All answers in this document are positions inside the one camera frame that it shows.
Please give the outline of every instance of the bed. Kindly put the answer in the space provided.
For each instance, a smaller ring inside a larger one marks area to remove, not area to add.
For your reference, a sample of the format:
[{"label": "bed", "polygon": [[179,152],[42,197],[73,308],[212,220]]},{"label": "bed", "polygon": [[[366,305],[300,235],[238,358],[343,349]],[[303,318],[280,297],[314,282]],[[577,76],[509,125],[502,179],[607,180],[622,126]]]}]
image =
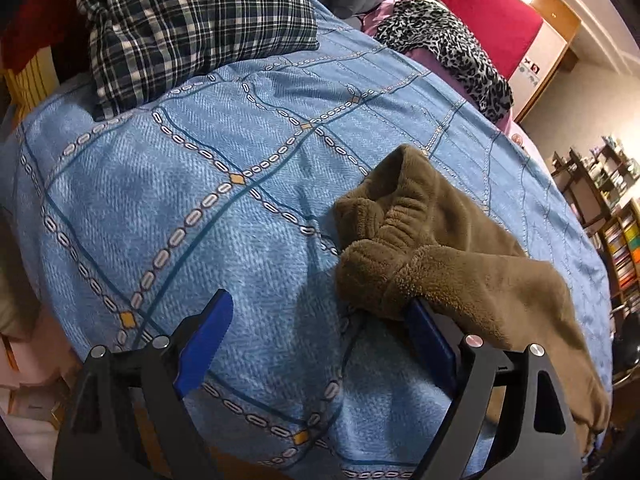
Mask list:
[{"label": "bed", "polygon": [[292,478],[410,478],[450,399],[337,301],[331,212],[409,143],[555,265],[610,390],[607,273],[546,169],[425,67],[312,6],[317,51],[231,63],[104,121],[79,75],[8,137],[0,203],[78,355],[171,333],[225,288],[234,321],[186,399],[207,443]]}]

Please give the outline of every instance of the black and white plaid fabric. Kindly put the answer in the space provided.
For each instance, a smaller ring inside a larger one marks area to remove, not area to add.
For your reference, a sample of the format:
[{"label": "black and white plaid fabric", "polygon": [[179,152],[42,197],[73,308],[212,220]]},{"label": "black and white plaid fabric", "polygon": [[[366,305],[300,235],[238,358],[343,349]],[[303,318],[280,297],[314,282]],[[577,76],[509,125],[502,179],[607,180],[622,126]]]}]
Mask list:
[{"label": "black and white plaid fabric", "polygon": [[241,59],[315,50],[309,0],[77,0],[92,24],[94,119]]}]

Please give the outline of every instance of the red headboard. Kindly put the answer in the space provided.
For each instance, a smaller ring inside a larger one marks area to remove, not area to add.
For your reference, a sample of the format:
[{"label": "red headboard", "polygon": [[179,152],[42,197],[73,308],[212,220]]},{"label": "red headboard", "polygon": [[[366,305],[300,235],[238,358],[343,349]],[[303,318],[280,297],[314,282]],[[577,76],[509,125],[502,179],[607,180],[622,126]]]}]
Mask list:
[{"label": "red headboard", "polygon": [[542,17],[521,0],[441,0],[476,35],[507,79],[536,39]]}]

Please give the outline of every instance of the small round object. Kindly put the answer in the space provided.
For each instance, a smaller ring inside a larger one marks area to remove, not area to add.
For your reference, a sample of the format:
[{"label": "small round object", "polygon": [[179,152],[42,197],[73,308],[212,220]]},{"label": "small round object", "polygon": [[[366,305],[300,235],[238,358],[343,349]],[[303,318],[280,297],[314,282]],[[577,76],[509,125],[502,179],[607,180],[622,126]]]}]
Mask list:
[{"label": "small round object", "polygon": [[159,335],[158,337],[154,338],[151,344],[153,345],[154,348],[161,350],[169,346],[169,338],[165,335]]},{"label": "small round object", "polygon": [[91,348],[91,357],[93,357],[94,359],[100,359],[100,357],[103,357],[106,353],[107,349],[102,345],[94,346],[93,348]]},{"label": "small round object", "polygon": [[465,337],[465,343],[471,348],[480,348],[482,346],[482,338],[479,335],[469,334]]},{"label": "small round object", "polygon": [[529,351],[538,357],[542,357],[545,354],[545,348],[537,343],[533,343],[533,345],[529,347]]}]

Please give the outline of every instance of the leopard print blanket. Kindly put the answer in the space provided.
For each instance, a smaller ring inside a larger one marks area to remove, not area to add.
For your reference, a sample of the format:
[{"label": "leopard print blanket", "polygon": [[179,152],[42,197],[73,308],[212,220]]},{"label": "leopard print blanket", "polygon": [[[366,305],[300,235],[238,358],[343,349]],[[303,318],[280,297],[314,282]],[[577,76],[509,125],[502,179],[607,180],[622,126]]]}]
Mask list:
[{"label": "leopard print blanket", "polygon": [[426,48],[492,123],[513,106],[513,94],[479,41],[455,14],[435,2],[401,0],[378,25],[376,40],[404,54]]}]

